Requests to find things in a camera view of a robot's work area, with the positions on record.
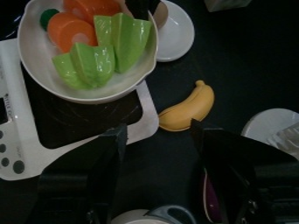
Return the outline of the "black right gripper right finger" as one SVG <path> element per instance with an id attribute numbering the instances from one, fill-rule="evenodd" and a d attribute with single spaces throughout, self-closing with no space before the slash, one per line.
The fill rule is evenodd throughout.
<path id="1" fill-rule="evenodd" d="M 221 224 L 299 224 L 299 160 L 196 120 L 190 135 L 205 174 L 205 214 Z"/>

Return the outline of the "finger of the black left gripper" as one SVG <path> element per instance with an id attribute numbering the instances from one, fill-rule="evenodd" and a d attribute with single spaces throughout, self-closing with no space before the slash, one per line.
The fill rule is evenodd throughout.
<path id="1" fill-rule="evenodd" d="M 160 0 L 125 0 L 125 7 L 136 19 L 148 19 L 154 14 Z"/>

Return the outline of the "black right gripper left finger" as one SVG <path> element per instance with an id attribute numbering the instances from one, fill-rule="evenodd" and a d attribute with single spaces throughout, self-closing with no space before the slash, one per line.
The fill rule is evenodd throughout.
<path id="1" fill-rule="evenodd" d="M 38 224 L 109 224 L 125 147 L 121 124 L 50 163 L 38 180 Z"/>

